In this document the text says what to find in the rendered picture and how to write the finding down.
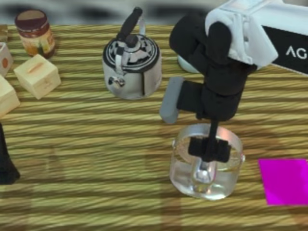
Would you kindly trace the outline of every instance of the table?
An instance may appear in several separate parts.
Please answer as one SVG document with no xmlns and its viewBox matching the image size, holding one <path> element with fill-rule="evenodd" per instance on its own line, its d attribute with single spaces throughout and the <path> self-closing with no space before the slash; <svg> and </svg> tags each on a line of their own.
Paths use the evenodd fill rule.
<svg viewBox="0 0 308 231">
<path fill-rule="evenodd" d="M 209 202 L 180 194 L 168 178 L 171 143 L 194 115 L 164 124 L 168 78 L 183 72 L 168 47 L 172 26 L 148 26 L 163 56 L 150 98 L 124 101 L 104 85 L 102 51 L 118 26 L 53 26 L 62 84 L 36 100 L 11 71 L 21 106 L 1 122 L 22 178 L 0 187 L 1 231 L 306 231 L 307 208 L 266 205 L 257 159 L 308 158 L 308 79 L 273 66 L 251 75 L 237 115 L 222 126 L 244 143 L 235 192 Z M 14 67 L 28 56 L 14 26 Z"/>
</svg>

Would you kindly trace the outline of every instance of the dice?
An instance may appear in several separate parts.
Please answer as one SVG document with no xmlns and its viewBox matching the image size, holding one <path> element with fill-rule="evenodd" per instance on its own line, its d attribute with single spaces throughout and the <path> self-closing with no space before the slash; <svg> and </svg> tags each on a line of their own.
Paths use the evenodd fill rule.
<svg viewBox="0 0 308 231">
<path fill-rule="evenodd" d="M 37 54 L 14 69 L 20 85 L 41 99 L 61 84 L 58 68 Z"/>
<path fill-rule="evenodd" d="M 0 75 L 0 117 L 20 105 L 15 89 Z"/>
<path fill-rule="evenodd" d="M 0 75 L 6 76 L 13 64 L 13 57 L 8 46 L 4 42 L 0 42 Z"/>
</svg>

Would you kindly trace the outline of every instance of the transparent container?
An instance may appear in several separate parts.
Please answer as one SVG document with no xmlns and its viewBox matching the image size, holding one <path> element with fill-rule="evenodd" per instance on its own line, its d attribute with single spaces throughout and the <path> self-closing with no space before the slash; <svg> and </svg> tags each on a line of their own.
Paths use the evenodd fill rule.
<svg viewBox="0 0 308 231">
<path fill-rule="evenodd" d="M 215 201 L 226 198 L 234 191 L 245 156 L 241 140 L 222 127 L 218 127 L 216 138 L 228 141 L 232 147 L 227 163 L 207 163 L 190 155 L 190 138 L 205 138 L 209 131 L 210 124 L 190 125 L 180 131 L 172 144 L 170 180 L 185 195 Z"/>
</svg>

